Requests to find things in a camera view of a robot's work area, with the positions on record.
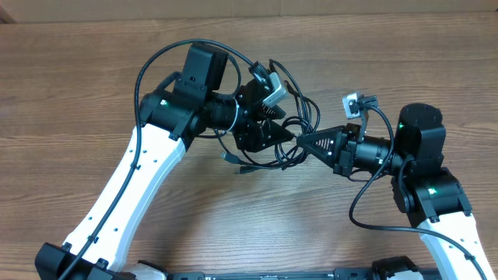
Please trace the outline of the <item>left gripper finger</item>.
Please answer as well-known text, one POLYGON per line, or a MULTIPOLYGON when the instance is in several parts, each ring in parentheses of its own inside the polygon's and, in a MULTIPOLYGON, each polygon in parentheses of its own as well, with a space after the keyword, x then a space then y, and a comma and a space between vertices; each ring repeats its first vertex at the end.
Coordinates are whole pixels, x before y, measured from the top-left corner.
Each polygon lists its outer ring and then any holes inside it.
POLYGON ((291 141, 294 134, 272 120, 261 123, 260 135, 257 137, 258 150, 266 149, 283 142, 291 141))
POLYGON ((270 119, 270 120, 279 120, 283 119, 286 116, 286 112, 279 106, 275 105, 274 107, 268 107, 264 104, 261 105, 261 113, 260 118, 262 120, 270 119))

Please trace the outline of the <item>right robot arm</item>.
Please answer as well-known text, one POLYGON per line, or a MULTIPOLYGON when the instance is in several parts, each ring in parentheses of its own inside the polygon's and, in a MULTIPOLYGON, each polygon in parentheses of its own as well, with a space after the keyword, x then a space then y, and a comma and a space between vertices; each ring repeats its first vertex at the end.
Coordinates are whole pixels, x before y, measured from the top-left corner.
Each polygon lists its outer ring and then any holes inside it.
POLYGON ((357 101, 348 106, 348 112, 361 116, 362 124, 329 128, 297 139, 300 148, 338 175, 371 173, 352 205, 357 205, 381 174, 390 175, 393 199, 410 225, 366 224, 355 219, 354 208, 349 210, 350 221, 364 229, 418 234, 444 279, 493 279, 470 201, 458 179, 442 165, 446 129, 440 110, 424 103, 404 106, 397 126, 387 126, 388 139, 365 134, 371 111, 386 117, 378 106, 357 101))

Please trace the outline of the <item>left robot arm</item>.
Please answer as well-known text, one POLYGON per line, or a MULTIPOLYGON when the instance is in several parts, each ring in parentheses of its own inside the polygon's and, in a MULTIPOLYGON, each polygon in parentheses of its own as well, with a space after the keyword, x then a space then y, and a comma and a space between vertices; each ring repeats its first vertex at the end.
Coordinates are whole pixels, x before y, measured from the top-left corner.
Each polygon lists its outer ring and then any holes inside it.
POLYGON ((160 186, 206 129, 231 132, 247 152, 289 141, 278 123, 287 89, 279 75, 249 63, 252 80, 219 92, 225 67, 241 54, 213 40, 186 41, 184 67, 153 92, 135 95, 128 148, 84 220, 60 246, 46 243, 35 258, 42 279, 165 279, 165 269, 127 262, 134 235, 160 186))

